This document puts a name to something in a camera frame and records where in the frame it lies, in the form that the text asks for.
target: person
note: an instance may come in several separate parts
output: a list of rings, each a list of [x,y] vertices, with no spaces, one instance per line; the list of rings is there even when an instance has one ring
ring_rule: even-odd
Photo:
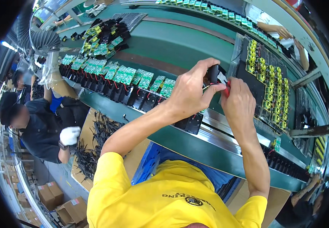
[[[285,48],[289,49],[291,46],[294,46],[295,58],[299,61],[305,71],[309,69],[309,56],[307,50],[285,27],[267,13],[251,4],[247,4],[245,11],[248,19],[257,23],[259,28],[268,32]]]
[[[27,102],[16,102],[17,95],[3,93],[0,99],[0,122],[18,129],[29,152],[45,161],[68,163],[69,146],[77,143],[80,127],[89,107],[82,102],[64,97],[56,113],[50,110],[52,92],[44,86],[44,97]]]
[[[180,160],[158,165],[149,180],[131,186],[123,157],[150,134],[207,108],[213,95],[226,88],[203,78],[214,58],[199,61],[178,76],[171,96],[117,130],[101,150],[87,203],[90,227],[261,227],[270,189],[270,171],[258,142],[253,115],[256,100],[241,79],[230,78],[230,95],[221,106],[242,149],[249,199],[233,216],[208,177]]]
[[[16,88],[17,99],[20,98],[20,94],[25,87],[25,93],[21,97],[21,104],[25,104],[31,99],[31,85],[33,84],[33,77],[29,73],[20,70],[16,70],[12,75],[12,84]]]
[[[309,203],[310,198],[322,184],[320,176],[314,175],[310,183],[300,190],[298,193],[290,197],[280,213],[276,217],[276,221],[283,227],[304,227],[313,220],[318,213],[323,200],[323,194],[319,194],[314,204]]]

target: hair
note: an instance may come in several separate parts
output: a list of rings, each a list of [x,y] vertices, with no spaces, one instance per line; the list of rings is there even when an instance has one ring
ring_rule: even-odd
[[[20,79],[20,76],[23,75],[24,72],[22,70],[16,70],[12,75],[12,84],[15,88],[17,88],[18,84],[17,81]]]

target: metal bar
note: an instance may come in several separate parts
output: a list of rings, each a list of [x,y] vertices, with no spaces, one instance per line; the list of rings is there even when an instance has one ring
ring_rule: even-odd
[[[329,125],[300,130],[291,130],[289,134],[292,138],[315,138],[321,136],[329,136]]]
[[[226,42],[229,42],[231,44],[235,44],[235,39],[230,38],[229,36],[226,36],[222,33],[216,32],[214,30],[210,30],[208,28],[198,26],[198,25],[195,25],[195,24],[191,24],[191,23],[188,23],[188,22],[178,21],[178,20],[173,20],[173,19],[167,19],[167,18],[148,17],[148,16],[144,17],[143,21],[155,21],[155,22],[162,22],[162,23],[167,23],[167,24],[172,24],[172,25],[179,25],[179,26],[187,27],[187,28],[190,28],[190,29],[198,30],[200,32],[204,32],[204,33],[216,36],[217,38],[225,40]]]
[[[300,88],[300,87],[312,82],[313,80],[319,78],[320,76],[322,76],[322,73],[319,71],[318,68],[315,68],[313,71],[311,71],[304,77],[302,77],[294,82],[291,82],[290,84],[291,84],[291,87],[293,87],[294,89],[297,89],[297,88]]]
[[[83,22],[81,21],[81,19],[77,16],[77,14],[76,14],[72,9],[67,10],[67,13],[68,13],[69,15],[71,15],[71,17],[72,17],[75,21],[77,21],[77,23],[78,23],[79,25],[82,25],[82,24],[83,24]]]

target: forearm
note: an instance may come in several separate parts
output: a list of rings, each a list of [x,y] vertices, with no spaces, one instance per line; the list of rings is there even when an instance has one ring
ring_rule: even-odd
[[[304,71],[307,71],[309,69],[309,60],[306,57],[304,48],[303,49],[299,49],[299,53],[300,53],[301,66],[304,69]]]
[[[310,182],[309,185],[305,186],[303,189],[301,189],[298,193],[296,193],[295,195],[293,195],[291,197],[291,204],[293,206],[295,206],[298,201],[310,190],[312,189],[313,187],[315,186],[315,183],[313,182]]]
[[[266,32],[277,32],[278,25],[268,25],[263,22],[257,22],[257,26]]]
[[[112,134],[103,145],[101,155],[115,152],[125,156],[149,135],[174,122],[165,104],[160,104]]]
[[[46,99],[49,104],[52,103],[52,91],[48,89],[46,85],[44,85],[44,99]]]
[[[270,170],[257,138],[256,129],[252,137],[238,141],[243,155],[243,167],[248,181],[249,197],[264,196],[270,191]]]
[[[70,157],[71,157],[71,151],[69,147],[66,150],[63,150],[62,148],[59,149],[58,158],[61,163],[67,164]]]

